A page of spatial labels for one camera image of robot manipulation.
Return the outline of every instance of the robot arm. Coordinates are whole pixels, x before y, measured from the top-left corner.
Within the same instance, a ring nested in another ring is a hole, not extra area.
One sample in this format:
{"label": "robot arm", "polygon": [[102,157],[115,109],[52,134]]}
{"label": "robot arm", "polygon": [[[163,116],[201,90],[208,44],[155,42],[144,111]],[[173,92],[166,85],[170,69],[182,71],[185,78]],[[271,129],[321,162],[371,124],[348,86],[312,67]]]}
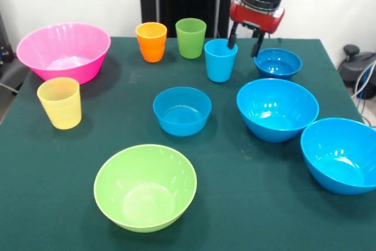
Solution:
{"label": "robot arm", "polygon": [[283,16],[284,8],[280,8],[281,0],[233,0],[230,7],[230,17],[234,21],[230,32],[228,47],[236,43],[238,25],[253,30],[253,37],[258,38],[253,46],[251,57],[257,57],[266,33],[273,34]]}

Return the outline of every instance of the plastic cup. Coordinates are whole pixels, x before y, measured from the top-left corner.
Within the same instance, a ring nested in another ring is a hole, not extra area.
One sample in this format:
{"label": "plastic cup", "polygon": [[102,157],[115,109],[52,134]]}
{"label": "plastic cup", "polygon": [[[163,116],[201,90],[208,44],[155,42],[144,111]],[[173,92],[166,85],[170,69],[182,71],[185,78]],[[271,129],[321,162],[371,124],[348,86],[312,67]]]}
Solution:
{"label": "plastic cup", "polygon": [[76,80],[51,79],[41,84],[36,94],[57,129],[71,129],[81,121],[80,84]]}
{"label": "plastic cup", "polygon": [[143,23],[137,26],[136,35],[143,59],[149,63],[161,61],[165,52],[166,26],[157,22]]}
{"label": "plastic cup", "polygon": [[205,44],[207,77],[213,82],[225,82],[233,71],[237,45],[227,47],[227,39],[213,39]]}
{"label": "plastic cup", "polygon": [[196,18],[176,22],[177,43],[180,55],[187,59],[198,58],[204,46],[206,23]]}

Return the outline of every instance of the bowl rim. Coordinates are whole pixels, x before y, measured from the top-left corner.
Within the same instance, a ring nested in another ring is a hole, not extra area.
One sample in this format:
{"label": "bowl rim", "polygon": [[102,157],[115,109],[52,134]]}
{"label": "bowl rim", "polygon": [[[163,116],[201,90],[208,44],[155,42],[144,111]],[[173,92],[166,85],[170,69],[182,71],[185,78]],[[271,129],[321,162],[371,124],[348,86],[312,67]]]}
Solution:
{"label": "bowl rim", "polygon": [[206,42],[205,45],[204,45],[204,50],[205,50],[206,53],[208,53],[208,54],[210,54],[211,56],[216,57],[216,58],[228,58],[228,57],[231,57],[231,56],[234,56],[234,55],[237,54],[237,51],[238,51],[239,49],[238,49],[238,47],[237,47],[236,44],[234,45],[234,48],[232,49],[232,50],[233,50],[233,53],[228,54],[228,55],[216,55],[216,54],[213,54],[213,53],[209,52],[209,51],[207,50],[207,45],[208,45],[208,44],[211,44],[211,43],[213,43],[213,42],[216,42],[216,41],[222,41],[222,42],[223,42],[223,41],[227,41],[227,42],[228,42],[228,40],[227,40],[226,38],[214,38],[214,39],[211,39],[211,40],[209,40],[208,42]]}
{"label": "bowl rim", "polygon": [[318,170],[321,174],[323,174],[325,177],[331,179],[331,180],[334,180],[335,182],[338,182],[338,183],[341,183],[343,185],[347,185],[347,186],[351,186],[353,188],[374,188],[376,187],[376,183],[374,185],[362,185],[362,186],[358,186],[358,185],[353,185],[353,184],[350,184],[350,183],[347,183],[347,182],[342,182],[336,178],[333,178],[332,176],[322,172],[319,168],[317,168],[315,166],[315,164],[313,164],[311,162],[311,160],[309,160],[309,158],[307,157],[306,155],[306,151],[304,150],[304,146],[303,146],[303,138],[304,136],[307,134],[307,131],[314,125],[316,124],[319,124],[319,123],[323,123],[323,122],[327,122],[327,121],[343,121],[343,122],[346,122],[346,123],[352,123],[352,124],[355,124],[355,125],[358,125],[358,126],[361,126],[363,128],[369,128],[369,132],[372,132],[372,131],[376,131],[374,130],[373,128],[367,126],[366,124],[364,123],[361,123],[361,122],[358,122],[358,121],[355,121],[355,120],[352,120],[352,119],[347,119],[347,118],[341,118],[341,117],[330,117],[330,118],[323,118],[323,119],[319,119],[317,121],[315,121],[314,123],[310,124],[308,127],[306,127],[304,130],[303,130],[303,133],[301,134],[301,137],[300,137],[300,148],[303,152],[303,156],[304,156],[304,160],[306,162],[308,162],[312,167],[314,167],[316,170]]}
{"label": "bowl rim", "polygon": [[296,69],[296,70],[294,70],[294,71],[292,71],[292,72],[290,72],[290,73],[271,73],[271,72],[269,72],[268,70],[266,70],[266,69],[264,69],[264,68],[262,68],[261,67],[261,65],[260,65],[260,63],[257,61],[257,57],[255,57],[255,58],[253,58],[253,61],[254,61],[254,64],[256,65],[256,67],[258,68],[258,69],[260,69],[261,71],[263,71],[263,72],[265,72],[265,73],[268,73],[268,74],[270,74],[270,75],[273,75],[273,76],[279,76],[279,77],[285,77],[285,76],[293,76],[293,75],[295,75],[297,72],[299,72],[300,71],[300,69],[301,69],[301,67],[303,66],[303,63],[302,63],[302,61],[301,61],[301,58],[297,55],[297,54],[295,54],[294,52],[292,52],[292,51],[289,51],[289,50],[287,50],[287,49],[283,49],[283,48],[266,48],[266,49],[263,49],[263,50],[261,50],[258,54],[260,54],[260,53],[262,53],[262,52],[266,52],[266,51],[282,51],[282,52],[284,52],[284,53],[289,53],[289,54],[291,54],[291,55],[293,55],[293,56],[295,56],[297,59],[298,59],[298,61],[299,61],[299,68],[298,69]]}
{"label": "bowl rim", "polygon": [[[28,63],[26,63],[27,60],[24,60],[24,58],[22,58],[19,54],[19,49],[20,49],[20,46],[22,45],[22,43],[24,41],[26,41],[31,35],[33,34],[36,34],[37,32],[40,32],[41,30],[43,29],[51,29],[55,26],[65,26],[65,25],[84,25],[84,26],[89,26],[89,27],[92,27],[92,28],[95,28],[97,29],[98,31],[101,31],[104,35],[106,35],[106,37],[108,38],[108,44],[107,44],[107,47],[105,48],[105,50],[99,55],[97,56],[95,59],[92,59],[90,60],[90,62],[88,63],[85,63],[81,66],[77,66],[75,68],[66,68],[66,69],[60,69],[60,70],[46,70],[46,69],[43,69],[43,68],[39,68],[39,67],[35,67],[35,66],[32,66]],[[105,55],[107,52],[108,52],[108,49],[110,48],[111,46],[111,37],[110,35],[102,28],[96,26],[96,25],[92,25],[92,24],[88,24],[88,23],[85,23],[85,22],[62,22],[62,23],[57,23],[57,24],[51,24],[51,25],[47,25],[47,26],[42,26],[34,31],[31,31],[30,33],[28,33],[27,35],[25,35],[21,41],[17,44],[17,48],[16,48],[16,54],[17,54],[17,59],[20,60],[24,65],[26,65],[27,67],[31,68],[31,69],[35,69],[35,70],[39,70],[39,71],[49,71],[49,72],[55,72],[55,71],[66,71],[66,70],[73,70],[73,69],[76,69],[76,68],[80,68],[82,66],[86,66],[96,60],[98,60],[100,57],[102,57],[103,55]]]}
{"label": "bowl rim", "polygon": [[[256,83],[256,82],[260,82],[260,81],[278,81],[278,82],[281,82],[281,83],[286,83],[286,84],[290,84],[290,85],[294,85],[300,89],[302,89],[304,92],[306,92],[311,98],[313,98],[313,101],[315,101],[315,105],[316,105],[316,113],[314,115],[314,117],[311,119],[311,122],[307,123],[306,125],[304,126],[301,126],[301,127],[297,127],[297,128],[293,128],[293,129],[276,129],[276,128],[270,128],[268,126],[263,126],[263,125],[259,125],[258,123],[256,123],[255,121],[253,121],[252,119],[250,119],[243,111],[242,109],[240,109],[239,107],[239,96],[240,96],[240,92],[248,85],[252,84],[252,83]],[[277,79],[277,78],[262,78],[262,79],[255,79],[254,81],[251,81],[245,85],[243,85],[240,90],[238,91],[237,95],[236,95],[236,104],[237,104],[237,108],[238,110],[240,111],[240,113],[247,117],[247,119],[249,121],[251,121],[252,123],[258,125],[258,126],[262,126],[263,128],[266,128],[266,129],[271,129],[271,130],[276,130],[276,131],[279,131],[279,132],[292,132],[292,131],[295,131],[295,130],[302,130],[302,129],[305,129],[306,127],[308,127],[309,125],[311,125],[318,117],[318,114],[320,113],[320,106],[318,104],[318,101],[316,99],[316,97],[308,90],[306,89],[305,87],[295,83],[295,82],[291,82],[291,81],[287,81],[285,79]]]}
{"label": "bowl rim", "polygon": [[[185,160],[189,167],[192,169],[192,172],[193,172],[193,177],[194,177],[194,189],[193,189],[193,193],[192,193],[192,196],[191,198],[189,199],[189,201],[186,203],[186,205],[184,206],[184,208],[182,209],[182,211],[178,214],[178,215],[174,215],[172,218],[170,218],[169,220],[166,220],[162,223],[158,223],[157,225],[155,226],[131,226],[131,225],[128,225],[127,223],[123,223],[121,221],[118,221],[112,217],[110,217],[105,211],[104,209],[100,206],[99,202],[98,202],[98,199],[97,199],[97,194],[96,194],[96,187],[97,187],[97,184],[98,184],[98,177],[100,175],[100,173],[104,170],[105,166],[111,162],[111,160],[113,160],[114,158],[116,158],[117,156],[119,156],[120,154],[122,154],[123,152],[125,151],[129,151],[129,150],[132,150],[134,148],[138,148],[138,147],[157,147],[157,148],[166,148],[168,150],[171,150],[171,151],[174,151],[176,152],[180,157],[182,157],[183,160]],[[168,224],[169,222],[171,222],[172,220],[174,219],[177,219],[179,216],[181,216],[185,211],[186,209],[189,207],[189,205],[192,203],[195,195],[196,195],[196,192],[197,192],[197,175],[196,175],[196,171],[194,170],[194,167],[192,165],[192,163],[188,160],[187,157],[185,157],[182,153],[180,153],[179,151],[171,148],[171,147],[168,147],[168,146],[165,146],[165,145],[159,145],[159,144],[140,144],[140,145],[135,145],[135,146],[131,146],[131,147],[128,147],[128,148],[125,148],[121,151],[119,151],[118,153],[114,154],[113,156],[111,156],[99,169],[98,173],[96,174],[95,176],[95,181],[94,181],[94,186],[93,186],[93,192],[94,192],[94,199],[95,199],[95,202],[96,202],[96,205],[98,206],[99,210],[108,218],[110,219],[111,221],[113,221],[114,223],[116,223],[117,225],[120,225],[120,226],[124,226],[124,227],[127,227],[127,228],[130,228],[130,229],[151,229],[151,228],[154,228],[154,227],[159,227],[159,226],[163,226],[165,224]]]}
{"label": "bowl rim", "polygon": [[212,112],[212,101],[210,100],[210,97],[203,91],[201,91],[200,89],[197,89],[197,88],[191,88],[189,86],[176,86],[174,88],[167,88],[165,89],[164,91],[161,91],[160,93],[158,93],[158,95],[154,98],[154,101],[153,101],[153,112],[154,114],[156,115],[156,117],[160,120],[162,120],[163,122],[165,123],[168,123],[169,125],[182,125],[181,123],[174,123],[174,122],[170,122],[170,121],[166,121],[165,119],[163,119],[156,111],[155,109],[155,103],[156,101],[158,100],[158,98],[163,94],[163,93],[166,93],[166,92],[169,92],[169,91],[172,91],[172,90],[175,90],[175,89],[189,89],[191,91],[195,91],[195,92],[199,92],[201,94],[203,94],[206,98],[207,98],[207,101],[209,101],[209,110],[207,111],[207,113],[201,118],[199,119],[198,121],[195,121],[193,123],[184,123],[184,125],[194,125],[195,123],[200,123],[202,121],[205,121],[208,119],[210,113]]}

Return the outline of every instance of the plastic bowl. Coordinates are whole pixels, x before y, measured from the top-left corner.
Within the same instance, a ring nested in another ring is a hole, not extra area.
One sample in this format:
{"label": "plastic bowl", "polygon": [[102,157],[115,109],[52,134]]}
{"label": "plastic bowl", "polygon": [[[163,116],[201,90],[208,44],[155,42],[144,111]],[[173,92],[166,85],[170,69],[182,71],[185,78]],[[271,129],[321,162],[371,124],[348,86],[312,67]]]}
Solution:
{"label": "plastic bowl", "polygon": [[164,131],[189,136],[204,128],[212,111],[212,102],[198,89],[170,88],[155,97],[153,110]]}
{"label": "plastic bowl", "polygon": [[290,79],[301,69],[300,58],[285,49],[269,48],[260,51],[254,59],[263,78]]}
{"label": "plastic bowl", "polygon": [[134,232],[155,232],[184,213],[196,188],[196,172],[180,152],[138,145],[120,151],[101,167],[94,197],[115,224]]}
{"label": "plastic bowl", "polygon": [[237,94],[237,106],[248,128],[268,142],[295,137],[318,115],[312,93],[282,79],[258,79],[244,85]]}
{"label": "plastic bowl", "polygon": [[330,192],[376,188],[376,130],[348,119],[322,119],[304,130],[300,144],[309,171]]}
{"label": "plastic bowl", "polygon": [[66,23],[33,31],[21,40],[16,52],[45,81],[67,77],[83,84],[99,72],[110,44],[110,36],[96,26]]}

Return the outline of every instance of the green tablecloth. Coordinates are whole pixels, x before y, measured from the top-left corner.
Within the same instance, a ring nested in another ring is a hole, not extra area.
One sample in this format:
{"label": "green tablecloth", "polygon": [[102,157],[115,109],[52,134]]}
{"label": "green tablecloth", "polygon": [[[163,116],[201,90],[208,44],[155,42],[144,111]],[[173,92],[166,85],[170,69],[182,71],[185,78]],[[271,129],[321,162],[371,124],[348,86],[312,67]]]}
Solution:
{"label": "green tablecloth", "polygon": [[[270,144],[241,120],[236,93],[258,78],[249,57],[252,39],[239,39],[231,80],[206,77],[204,56],[185,60],[176,39],[164,59],[146,63],[135,38],[113,38],[99,75],[83,85],[83,120],[56,130],[36,97],[31,74],[0,127],[0,250],[375,250],[376,193],[338,196],[310,176],[299,139]],[[319,118],[360,121],[340,76],[319,40],[266,40],[303,60],[293,78],[320,104]],[[205,91],[213,103],[197,135],[164,133],[153,98],[172,86]],[[192,162],[197,194],[165,230],[128,232],[101,214],[93,181],[114,153],[140,143],[171,146]]]}

